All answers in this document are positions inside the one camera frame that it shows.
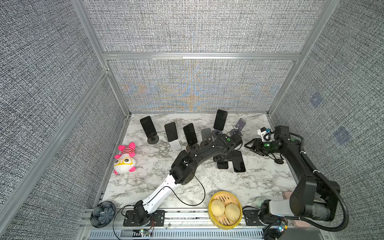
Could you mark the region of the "black phone with purple edge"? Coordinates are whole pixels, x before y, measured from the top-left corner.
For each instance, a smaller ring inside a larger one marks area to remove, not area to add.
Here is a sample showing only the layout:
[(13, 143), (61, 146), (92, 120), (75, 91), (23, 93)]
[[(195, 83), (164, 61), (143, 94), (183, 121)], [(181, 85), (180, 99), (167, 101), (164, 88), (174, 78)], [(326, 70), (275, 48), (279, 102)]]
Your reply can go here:
[(217, 168), (221, 170), (227, 170), (229, 168), (229, 163), (227, 161), (217, 162)]

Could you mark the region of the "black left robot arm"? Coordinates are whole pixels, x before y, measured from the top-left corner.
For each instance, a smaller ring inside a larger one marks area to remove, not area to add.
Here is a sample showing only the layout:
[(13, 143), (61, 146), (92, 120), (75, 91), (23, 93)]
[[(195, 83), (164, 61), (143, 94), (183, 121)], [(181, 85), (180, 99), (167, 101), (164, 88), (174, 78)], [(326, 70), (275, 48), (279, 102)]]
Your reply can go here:
[(170, 172), (162, 184), (147, 198), (134, 205), (137, 216), (148, 216), (154, 213), (162, 202), (179, 186), (188, 184), (195, 176), (195, 172), (202, 163), (213, 158), (219, 169), (227, 169), (235, 159), (235, 148), (243, 143), (242, 135), (232, 136), (222, 134), (213, 143), (193, 150), (190, 153), (183, 150), (173, 162)]

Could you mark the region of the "right arm mounting base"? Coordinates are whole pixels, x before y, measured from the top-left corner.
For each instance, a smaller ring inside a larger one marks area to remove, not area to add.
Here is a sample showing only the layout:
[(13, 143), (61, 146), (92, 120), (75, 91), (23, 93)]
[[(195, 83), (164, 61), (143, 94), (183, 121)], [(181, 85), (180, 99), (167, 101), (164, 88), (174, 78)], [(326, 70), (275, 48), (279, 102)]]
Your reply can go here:
[(285, 221), (284, 218), (274, 215), (263, 215), (260, 217), (260, 210), (253, 207), (243, 208), (243, 216), (248, 227), (265, 226), (270, 224), (279, 226), (281, 222)]

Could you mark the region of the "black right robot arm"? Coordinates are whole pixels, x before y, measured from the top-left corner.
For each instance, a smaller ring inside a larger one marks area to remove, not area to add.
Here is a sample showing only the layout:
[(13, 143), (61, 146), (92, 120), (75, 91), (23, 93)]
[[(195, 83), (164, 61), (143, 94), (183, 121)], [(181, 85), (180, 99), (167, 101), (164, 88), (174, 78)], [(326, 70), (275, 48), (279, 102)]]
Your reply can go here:
[(284, 201), (265, 200), (261, 205), (261, 218), (279, 216), (294, 220), (331, 222), (340, 207), (346, 219), (348, 208), (340, 195), (340, 186), (328, 180), (309, 159), (304, 148), (304, 138), (292, 133), (287, 126), (277, 126), (273, 131), (262, 128), (259, 138), (245, 144), (250, 151), (287, 162), (297, 182), (290, 198)]

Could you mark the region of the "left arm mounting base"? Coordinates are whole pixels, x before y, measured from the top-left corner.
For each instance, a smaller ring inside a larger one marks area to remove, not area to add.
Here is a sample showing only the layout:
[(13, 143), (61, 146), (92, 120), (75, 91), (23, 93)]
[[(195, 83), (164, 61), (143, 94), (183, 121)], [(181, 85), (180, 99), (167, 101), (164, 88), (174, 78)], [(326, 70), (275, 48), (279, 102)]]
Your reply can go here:
[(165, 221), (164, 210), (156, 210), (149, 214), (145, 210), (143, 201), (138, 201), (133, 205), (133, 210), (124, 213), (124, 227), (163, 227)]

